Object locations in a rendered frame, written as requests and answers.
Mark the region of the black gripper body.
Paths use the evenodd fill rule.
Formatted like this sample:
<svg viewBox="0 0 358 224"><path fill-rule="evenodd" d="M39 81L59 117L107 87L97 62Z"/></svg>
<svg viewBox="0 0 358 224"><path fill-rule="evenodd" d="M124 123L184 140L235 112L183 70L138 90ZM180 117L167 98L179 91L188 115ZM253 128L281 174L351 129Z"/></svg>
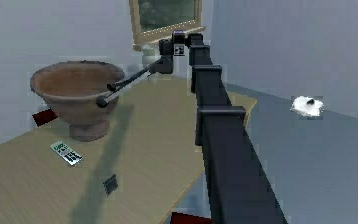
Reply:
<svg viewBox="0 0 358 224"><path fill-rule="evenodd" d="M159 41L160 59L155 62L155 71L161 74L173 73L173 44L170 39Z"/></svg>

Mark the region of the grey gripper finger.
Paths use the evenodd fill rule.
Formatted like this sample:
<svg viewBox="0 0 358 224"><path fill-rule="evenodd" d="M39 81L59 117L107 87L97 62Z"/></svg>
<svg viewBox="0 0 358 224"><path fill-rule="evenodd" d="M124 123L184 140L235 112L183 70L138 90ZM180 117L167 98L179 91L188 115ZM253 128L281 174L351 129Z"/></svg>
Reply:
<svg viewBox="0 0 358 224"><path fill-rule="evenodd" d="M148 66L146 68L143 68L141 71L138 71L135 74L131 75L129 78L122 79L113 84L108 84L107 89L112 92L119 91L120 89L131 84L133 81L136 81L137 79L141 78L143 75L153 74L154 72L155 72L155 68L153 66Z"/></svg>
<svg viewBox="0 0 358 224"><path fill-rule="evenodd" d="M127 85L126 87L120 89L119 91L116 92L112 92L110 91L109 94L104 95L104 96L99 96L96 99L96 104L100 107L100 108L105 108L108 106L108 104L115 100L117 97L119 97L120 95L122 95L124 92L128 91L133 85L140 83L141 81L147 79L151 74L146 74L143 75L141 78L137 79L136 81L133 81L131 84Z"/></svg>

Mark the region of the brown clay pot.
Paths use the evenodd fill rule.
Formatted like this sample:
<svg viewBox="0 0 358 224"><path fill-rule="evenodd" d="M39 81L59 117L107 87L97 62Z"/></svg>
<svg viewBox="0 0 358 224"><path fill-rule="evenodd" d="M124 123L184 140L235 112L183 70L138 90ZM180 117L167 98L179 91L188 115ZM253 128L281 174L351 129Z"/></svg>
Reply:
<svg viewBox="0 0 358 224"><path fill-rule="evenodd" d="M30 78L31 90L69 124L69 135L90 142L104 137L118 99L100 108L96 100L110 94L108 84L125 77L123 69L100 61L64 61L45 66Z"/></svg>

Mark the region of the white cup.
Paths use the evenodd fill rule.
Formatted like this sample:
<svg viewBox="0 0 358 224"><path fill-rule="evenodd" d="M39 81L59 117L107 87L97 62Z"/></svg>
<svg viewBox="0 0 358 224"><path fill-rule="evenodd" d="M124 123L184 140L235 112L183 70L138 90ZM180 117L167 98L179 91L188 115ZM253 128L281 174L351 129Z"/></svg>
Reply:
<svg viewBox="0 0 358 224"><path fill-rule="evenodd" d="M151 63L160 58L158 46L156 44L145 44L142 46L142 65L148 67Z"/></svg>

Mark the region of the light wooden table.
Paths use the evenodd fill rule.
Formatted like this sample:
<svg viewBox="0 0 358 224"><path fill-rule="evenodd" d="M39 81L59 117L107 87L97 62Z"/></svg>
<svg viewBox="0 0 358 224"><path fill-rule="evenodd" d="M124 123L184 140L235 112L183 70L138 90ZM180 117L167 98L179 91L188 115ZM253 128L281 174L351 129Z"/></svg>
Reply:
<svg viewBox="0 0 358 224"><path fill-rule="evenodd" d="M0 145L0 224L163 224L204 170L194 143L187 80L158 76L128 90L96 141L70 138L61 120ZM83 160L70 166L50 145ZM109 196L103 182L113 174Z"/></svg>

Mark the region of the dark red chair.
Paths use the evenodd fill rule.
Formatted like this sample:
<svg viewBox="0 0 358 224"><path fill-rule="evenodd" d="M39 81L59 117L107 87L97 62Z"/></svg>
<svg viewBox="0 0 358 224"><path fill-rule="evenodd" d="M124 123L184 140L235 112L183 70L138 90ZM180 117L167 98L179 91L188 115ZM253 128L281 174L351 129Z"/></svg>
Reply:
<svg viewBox="0 0 358 224"><path fill-rule="evenodd" d="M58 118L54 111L47 109L32 115L35 124L40 127Z"/></svg>

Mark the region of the white remote control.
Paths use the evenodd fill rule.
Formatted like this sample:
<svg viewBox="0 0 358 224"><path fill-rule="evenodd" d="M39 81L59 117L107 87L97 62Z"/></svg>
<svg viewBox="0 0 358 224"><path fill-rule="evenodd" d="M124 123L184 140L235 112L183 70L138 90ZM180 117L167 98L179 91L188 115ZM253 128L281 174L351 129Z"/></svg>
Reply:
<svg viewBox="0 0 358 224"><path fill-rule="evenodd" d="M79 153L74 151L63 141L57 141L51 144L50 148L70 166L75 166L83 160L83 157Z"/></svg>

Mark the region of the small dark grey card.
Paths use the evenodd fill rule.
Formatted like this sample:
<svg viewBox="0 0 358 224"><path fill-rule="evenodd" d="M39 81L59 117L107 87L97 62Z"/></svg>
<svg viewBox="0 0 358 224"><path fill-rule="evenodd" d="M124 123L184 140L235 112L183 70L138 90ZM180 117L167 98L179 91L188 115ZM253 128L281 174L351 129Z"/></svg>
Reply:
<svg viewBox="0 0 358 224"><path fill-rule="evenodd" d="M118 188L117 176L113 174L110 178L103 182L104 191L109 196L114 190Z"/></svg>

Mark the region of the white crumpled cloth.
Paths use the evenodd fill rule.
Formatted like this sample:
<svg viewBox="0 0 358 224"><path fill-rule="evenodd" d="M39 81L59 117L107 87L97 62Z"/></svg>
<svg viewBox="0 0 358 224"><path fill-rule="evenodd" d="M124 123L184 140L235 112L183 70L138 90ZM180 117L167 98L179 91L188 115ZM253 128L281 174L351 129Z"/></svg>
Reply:
<svg viewBox="0 0 358 224"><path fill-rule="evenodd" d="M299 96L292 102L290 110L302 116L318 117L323 111L322 101L307 96Z"/></svg>

